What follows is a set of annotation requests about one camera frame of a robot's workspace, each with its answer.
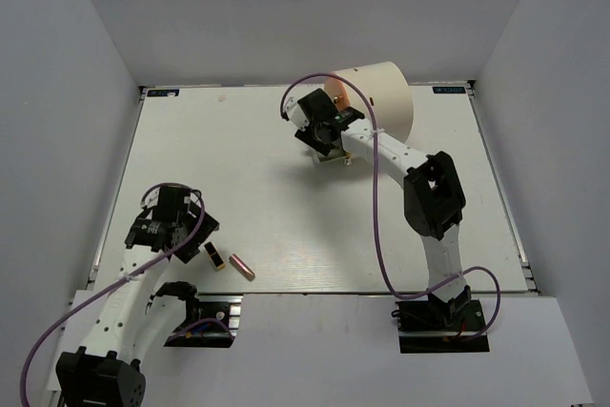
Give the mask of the mint green drawer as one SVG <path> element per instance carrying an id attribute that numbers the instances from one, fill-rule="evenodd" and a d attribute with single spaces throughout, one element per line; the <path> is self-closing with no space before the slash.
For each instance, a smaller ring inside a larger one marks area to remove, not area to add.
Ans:
<path id="1" fill-rule="evenodd" d="M 334 161 L 342 161 L 343 163 L 351 163 L 351 155 L 342 147 L 332 148 L 326 155 L 311 149 L 313 160 L 318 164 L 330 163 Z"/>

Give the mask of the black gold lipstick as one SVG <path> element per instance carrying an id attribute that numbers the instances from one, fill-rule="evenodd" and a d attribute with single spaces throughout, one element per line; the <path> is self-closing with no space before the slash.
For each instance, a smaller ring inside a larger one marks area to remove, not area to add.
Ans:
<path id="1" fill-rule="evenodd" d="M 217 248 L 214 246 L 214 244 L 212 242 L 207 242 L 204 244 L 204 248 L 205 248 L 205 251 L 206 251 L 208 257 L 210 258 L 211 262 L 213 263 L 214 269 L 217 272 L 224 269 L 226 266 L 225 261 L 222 258 L 221 254 L 219 253 L 219 251 L 217 250 Z"/>

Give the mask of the cream round drawer organizer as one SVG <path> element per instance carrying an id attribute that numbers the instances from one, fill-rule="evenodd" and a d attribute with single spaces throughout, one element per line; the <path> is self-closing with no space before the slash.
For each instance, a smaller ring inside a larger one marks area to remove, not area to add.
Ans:
<path id="1" fill-rule="evenodd" d="M 348 75 L 346 80 L 366 96 L 375 112 L 377 125 L 405 142 L 413 126 L 414 103 L 411 88 L 398 66 L 386 61 L 339 71 L 344 71 Z M 361 97 L 352 90 L 350 107 L 369 118 L 369 111 Z"/>

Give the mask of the rose gold lipstick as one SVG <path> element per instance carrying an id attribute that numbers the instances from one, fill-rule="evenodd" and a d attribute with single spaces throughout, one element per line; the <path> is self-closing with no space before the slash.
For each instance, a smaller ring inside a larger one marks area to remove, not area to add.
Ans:
<path id="1" fill-rule="evenodd" d="M 238 255 L 232 254 L 229 261 L 248 281 L 255 279 L 255 272 Z"/>

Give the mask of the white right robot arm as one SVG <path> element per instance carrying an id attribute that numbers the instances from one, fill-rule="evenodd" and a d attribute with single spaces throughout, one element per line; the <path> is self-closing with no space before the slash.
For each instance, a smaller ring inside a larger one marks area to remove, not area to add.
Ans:
<path id="1" fill-rule="evenodd" d="M 458 242 L 466 199 L 452 157 L 406 146 L 386 133 L 368 108 L 341 110 L 321 89 L 289 103 L 283 117 L 297 127 L 295 137 L 316 152 L 326 156 L 341 149 L 374 166 L 375 185 L 384 173 L 400 186 L 405 219 L 424 248 L 431 319 L 441 329 L 455 328 L 471 291 Z"/>

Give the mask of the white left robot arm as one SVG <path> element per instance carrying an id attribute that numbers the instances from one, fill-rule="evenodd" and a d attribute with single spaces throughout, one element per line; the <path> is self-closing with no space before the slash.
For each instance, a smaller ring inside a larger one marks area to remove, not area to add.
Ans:
<path id="1" fill-rule="evenodd" d="M 103 307 L 73 352 L 63 352 L 55 373 L 66 406 L 139 406 L 146 391 L 141 365 L 177 328 L 201 318 L 196 288 L 161 276 L 194 259 L 219 223 L 201 192 L 162 183 L 145 192 L 130 226 L 116 280 L 99 294 Z"/>

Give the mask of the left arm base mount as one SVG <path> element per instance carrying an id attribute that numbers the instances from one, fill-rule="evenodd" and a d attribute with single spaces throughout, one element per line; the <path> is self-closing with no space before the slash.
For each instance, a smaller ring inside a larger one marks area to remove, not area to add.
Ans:
<path id="1" fill-rule="evenodd" d="M 228 349 L 241 317 L 239 295 L 197 295 L 189 299 L 183 321 L 167 339 L 169 348 Z"/>

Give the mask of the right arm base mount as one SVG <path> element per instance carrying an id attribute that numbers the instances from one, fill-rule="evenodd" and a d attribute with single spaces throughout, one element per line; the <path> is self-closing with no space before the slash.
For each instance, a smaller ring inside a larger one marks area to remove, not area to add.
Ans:
<path id="1" fill-rule="evenodd" d="M 489 353 L 490 345 L 479 300 L 472 300 L 457 318 L 446 324 L 427 301 L 396 303 L 391 317 L 396 321 L 399 350 L 405 355 Z"/>

